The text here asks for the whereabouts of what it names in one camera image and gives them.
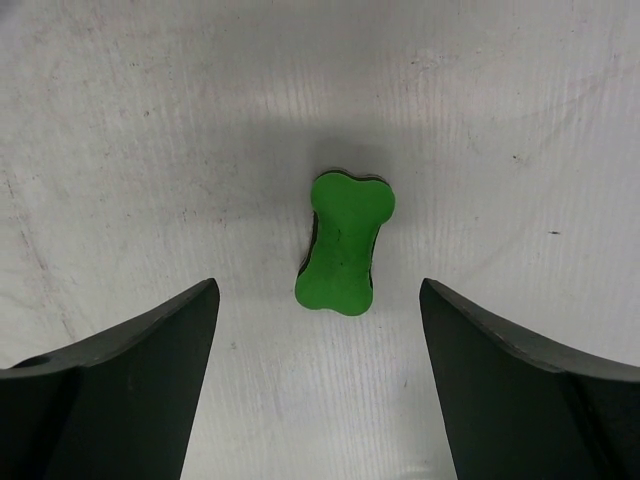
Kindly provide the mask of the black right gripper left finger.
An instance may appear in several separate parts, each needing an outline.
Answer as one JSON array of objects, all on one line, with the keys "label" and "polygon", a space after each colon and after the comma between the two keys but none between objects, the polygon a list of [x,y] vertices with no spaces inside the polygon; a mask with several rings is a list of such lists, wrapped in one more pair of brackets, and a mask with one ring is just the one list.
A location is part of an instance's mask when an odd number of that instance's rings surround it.
[{"label": "black right gripper left finger", "polygon": [[214,279],[1,371],[4,479],[178,479],[213,343]]}]

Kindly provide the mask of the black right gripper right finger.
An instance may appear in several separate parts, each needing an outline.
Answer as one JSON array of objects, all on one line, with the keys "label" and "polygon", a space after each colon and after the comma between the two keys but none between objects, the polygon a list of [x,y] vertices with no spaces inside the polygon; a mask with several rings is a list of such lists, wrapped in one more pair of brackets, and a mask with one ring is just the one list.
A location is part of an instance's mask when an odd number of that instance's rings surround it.
[{"label": "black right gripper right finger", "polygon": [[419,298],[458,478],[638,478],[638,367],[558,343],[432,279]]}]

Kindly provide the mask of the green whiteboard eraser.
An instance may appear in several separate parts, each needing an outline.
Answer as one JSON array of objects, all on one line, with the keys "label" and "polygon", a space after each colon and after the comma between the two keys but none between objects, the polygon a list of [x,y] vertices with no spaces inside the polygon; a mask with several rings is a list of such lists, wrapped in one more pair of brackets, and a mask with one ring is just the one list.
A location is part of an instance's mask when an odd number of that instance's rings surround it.
[{"label": "green whiteboard eraser", "polygon": [[311,242],[294,296],[309,310],[362,315],[373,303],[376,240],[394,213],[395,194],[379,177],[330,170],[312,183],[310,202]]}]

